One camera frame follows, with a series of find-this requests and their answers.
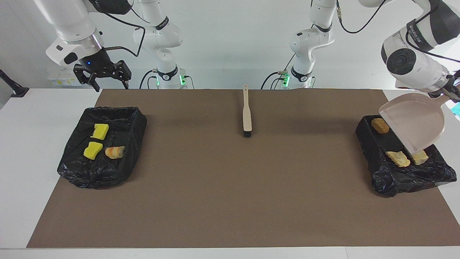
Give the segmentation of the green and yellow sponge piece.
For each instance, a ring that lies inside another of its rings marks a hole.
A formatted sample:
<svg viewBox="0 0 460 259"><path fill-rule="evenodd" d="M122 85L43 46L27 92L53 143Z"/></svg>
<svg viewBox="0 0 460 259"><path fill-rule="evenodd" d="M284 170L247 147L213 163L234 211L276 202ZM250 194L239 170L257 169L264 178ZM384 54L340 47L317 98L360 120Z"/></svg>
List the green and yellow sponge piece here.
<svg viewBox="0 0 460 259"><path fill-rule="evenodd" d="M94 124L94 131L90 138L97 139L97 140L104 140L110 126L108 124L96 123Z"/></svg>

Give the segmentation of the beige plastic dustpan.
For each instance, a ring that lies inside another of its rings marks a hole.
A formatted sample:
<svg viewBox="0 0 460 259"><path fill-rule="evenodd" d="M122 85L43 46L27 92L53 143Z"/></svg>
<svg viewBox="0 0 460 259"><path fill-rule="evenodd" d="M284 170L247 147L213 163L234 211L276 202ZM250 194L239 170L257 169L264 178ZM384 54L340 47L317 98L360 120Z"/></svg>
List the beige plastic dustpan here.
<svg viewBox="0 0 460 259"><path fill-rule="evenodd" d="M446 95L431 98L408 93L382 105L378 113L411 155L434 144L444 132L442 106L450 99Z"/></svg>

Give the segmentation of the greenish tan foam chunk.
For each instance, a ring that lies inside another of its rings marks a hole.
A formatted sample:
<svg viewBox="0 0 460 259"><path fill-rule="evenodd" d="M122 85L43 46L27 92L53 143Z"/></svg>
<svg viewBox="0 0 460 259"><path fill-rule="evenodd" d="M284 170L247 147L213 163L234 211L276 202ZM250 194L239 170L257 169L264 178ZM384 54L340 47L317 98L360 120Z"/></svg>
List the greenish tan foam chunk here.
<svg viewBox="0 0 460 259"><path fill-rule="evenodd" d="M415 165L421 165L427 162L427 160L429 159L429 156L424 150L421 150L415 154L412 154L411 158Z"/></svg>

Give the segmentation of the peanut shaped brown foam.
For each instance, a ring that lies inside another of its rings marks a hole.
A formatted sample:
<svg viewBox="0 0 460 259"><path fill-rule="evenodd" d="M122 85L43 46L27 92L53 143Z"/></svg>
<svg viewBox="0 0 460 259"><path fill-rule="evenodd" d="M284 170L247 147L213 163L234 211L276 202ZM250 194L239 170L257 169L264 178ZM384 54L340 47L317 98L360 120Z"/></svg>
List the peanut shaped brown foam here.
<svg viewBox="0 0 460 259"><path fill-rule="evenodd" d="M374 118L371 121L371 126L378 134L387 134L390 131L389 125L382 118Z"/></svg>

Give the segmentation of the orange striped foam chunk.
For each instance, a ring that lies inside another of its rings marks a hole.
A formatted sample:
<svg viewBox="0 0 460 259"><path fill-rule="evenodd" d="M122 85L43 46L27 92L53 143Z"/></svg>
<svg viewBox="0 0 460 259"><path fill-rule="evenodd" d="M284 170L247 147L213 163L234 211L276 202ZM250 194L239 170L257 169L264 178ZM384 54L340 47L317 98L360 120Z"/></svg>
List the orange striped foam chunk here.
<svg viewBox="0 0 460 259"><path fill-rule="evenodd" d="M385 154L393 161L399 168L410 166L411 161L407 158L403 151L386 151Z"/></svg>

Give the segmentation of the beige hand brush black bristles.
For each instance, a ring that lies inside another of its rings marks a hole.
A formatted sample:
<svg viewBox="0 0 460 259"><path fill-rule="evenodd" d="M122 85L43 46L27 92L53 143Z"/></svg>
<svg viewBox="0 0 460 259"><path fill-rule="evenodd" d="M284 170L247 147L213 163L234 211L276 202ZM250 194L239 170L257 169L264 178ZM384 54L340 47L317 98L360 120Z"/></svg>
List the beige hand brush black bristles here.
<svg viewBox="0 0 460 259"><path fill-rule="evenodd" d="M251 110L249 105L249 87L248 85L244 86L243 89L243 132L244 137L250 138L252 135L252 117Z"/></svg>

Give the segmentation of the black bag lined bin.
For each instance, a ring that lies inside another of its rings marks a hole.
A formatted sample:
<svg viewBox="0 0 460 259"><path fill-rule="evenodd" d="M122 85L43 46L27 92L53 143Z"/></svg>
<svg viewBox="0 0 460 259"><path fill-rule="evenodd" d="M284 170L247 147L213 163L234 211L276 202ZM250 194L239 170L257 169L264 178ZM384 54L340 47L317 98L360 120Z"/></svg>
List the black bag lined bin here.
<svg viewBox="0 0 460 259"><path fill-rule="evenodd" d="M109 125L105 139L92 139L94 124ZM87 108L80 117L65 146L57 168L58 174L81 188L109 188L127 180L140 156L147 118L137 107ZM95 160L84 157L90 141L102 143L103 148ZM105 149L125 146L121 159L110 159Z"/></svg>
<svg viewBox="0 0 460 259"><path fill-rule="evenodd" d="M371 121L375 118L381 116L364 116L358 123L355 134L368 162L372 186L377 193L394 197L399 193L427 190L457 181L455 170L447 164L435 145L424 149L428 159L423 164L415 165L412 161L409 166L397 166L386 152L402 151L411 160L410 154L392 129L386 134L380 134L373 128Z"/></svg>

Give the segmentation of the white cardboard box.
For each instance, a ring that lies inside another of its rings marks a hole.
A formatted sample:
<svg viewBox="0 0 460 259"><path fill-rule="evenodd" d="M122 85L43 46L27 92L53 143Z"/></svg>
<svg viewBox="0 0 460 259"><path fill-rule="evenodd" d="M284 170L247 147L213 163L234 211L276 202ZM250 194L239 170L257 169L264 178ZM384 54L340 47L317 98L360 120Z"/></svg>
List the white cardboard box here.
<svg viewBox="0 0 460 259"><path fill-rule="evenodd" d="M61 69L57 77L59 84L62 86L82 87L72 69Z"/></svg>

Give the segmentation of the black clamp stand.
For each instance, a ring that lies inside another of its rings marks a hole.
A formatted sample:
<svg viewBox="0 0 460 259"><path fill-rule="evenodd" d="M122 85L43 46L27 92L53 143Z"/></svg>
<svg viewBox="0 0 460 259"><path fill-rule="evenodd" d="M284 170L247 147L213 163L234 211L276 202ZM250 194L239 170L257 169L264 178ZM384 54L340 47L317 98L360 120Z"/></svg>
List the black clamp stand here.
<svg viewBox="0 0 460 259"><path fill-rule="evenodd" d="M12 98L22 98L29 91L29 87L23 87L10 77L8 77L2 69L0 69L0 78L12 89Z"/></svg>

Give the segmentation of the brown table mat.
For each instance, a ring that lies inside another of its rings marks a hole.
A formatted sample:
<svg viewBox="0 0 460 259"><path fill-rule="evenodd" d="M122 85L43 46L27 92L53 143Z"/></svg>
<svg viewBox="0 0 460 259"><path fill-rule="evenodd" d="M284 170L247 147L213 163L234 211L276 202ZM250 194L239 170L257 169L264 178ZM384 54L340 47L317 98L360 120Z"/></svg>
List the brown table mat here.
<svg viewBox="0 0 460 259"><path fill-rule="evenodd" d="M371 187L355 128L379 90L103 90L147 117L131 177L108 190L60 179L28 248L460 246L438 188Z"/></svg>

